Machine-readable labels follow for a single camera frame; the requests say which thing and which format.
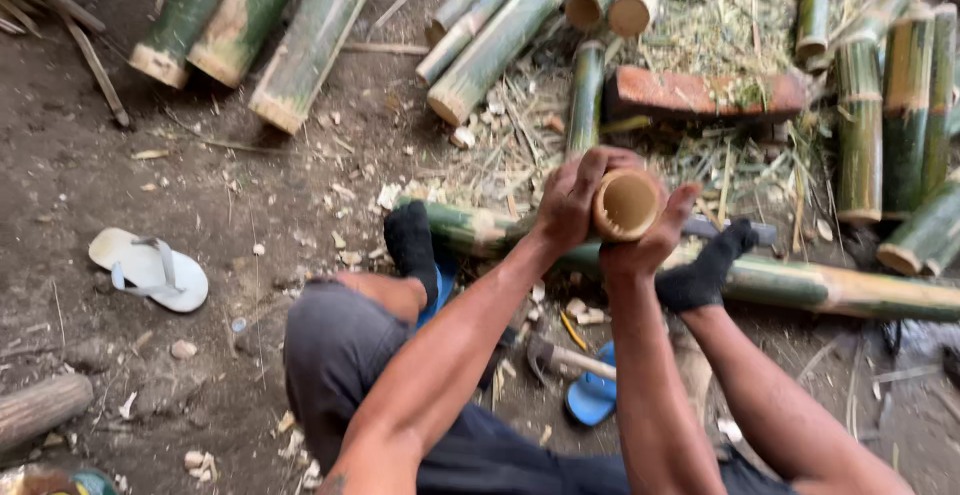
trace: tattoo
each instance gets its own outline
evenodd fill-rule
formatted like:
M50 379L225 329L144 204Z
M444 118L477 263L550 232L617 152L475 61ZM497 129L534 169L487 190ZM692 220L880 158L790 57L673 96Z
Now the tattoo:
M336 476L328 476L317 489L317 495L344 495L344 487L347 485L347 474L342 473Z

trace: blue flip-flop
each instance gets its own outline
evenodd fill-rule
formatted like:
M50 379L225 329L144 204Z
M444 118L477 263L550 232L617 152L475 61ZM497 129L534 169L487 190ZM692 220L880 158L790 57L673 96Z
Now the blue flip-flop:
M597 359L616 366L614 342L610 341L597 353ZM566 408L574 418L588 426L596 426L617 407L617 383L593 373L583 373L566 391Z
M447 303L454 281L457 279L457 260L446 253L434 253L437 268L437 299L427 305L416 317L416 329L420 329Z

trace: gray shorts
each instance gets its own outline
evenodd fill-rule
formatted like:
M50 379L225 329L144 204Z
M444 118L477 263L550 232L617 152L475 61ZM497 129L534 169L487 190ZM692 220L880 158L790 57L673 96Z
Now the gray shorts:
M322 471L333 466L366 392L412 334L382 305L336 281L308 283L290 308L284 345L287 396ZM419 469L418 493L630 493L619 455L558 456L473 403ZM721 462L720 471L734 495L795 493L736 451Z

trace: man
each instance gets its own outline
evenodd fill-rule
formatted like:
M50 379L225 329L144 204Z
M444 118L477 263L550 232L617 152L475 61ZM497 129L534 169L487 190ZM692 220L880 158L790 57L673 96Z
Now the man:
M756 242L749 224L728 228L696 261L655 282L680 241L694 185L672 194L639 242L600 254L622 458L558 457L468 403L527 291L585 240L600 178L642 166L632 152L598 148L560 167L532 231L413 337L409 325L437 296L423 206L401 208L385 223L402 279L340 274L306 286L290 310L287 385L307 447L326 472L319 493L911 493L727 315L720 288ZM787 483L738 455L718 464L674 364L661 304L687 324L744 435Z

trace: flip-flop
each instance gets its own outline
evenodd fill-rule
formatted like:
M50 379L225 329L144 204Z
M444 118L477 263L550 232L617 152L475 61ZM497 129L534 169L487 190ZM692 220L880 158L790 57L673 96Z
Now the flip-flop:
M427 305L416 317L416 329L420 329L447 303L454 281L457 279L457 260L447 253L434 252L434 266L437 268L437 300Z
M607 342L597 352L597 359L616 366L614 342ZM567 410L588 426L596 426L617 407L617 383L593 373L583 373L566 392Z
M103 229L87 253L110 270L118 290L149 296L172 311L192 311L207 298L209 284L203 268L159 238ZM127 280L136 286L126 286Z

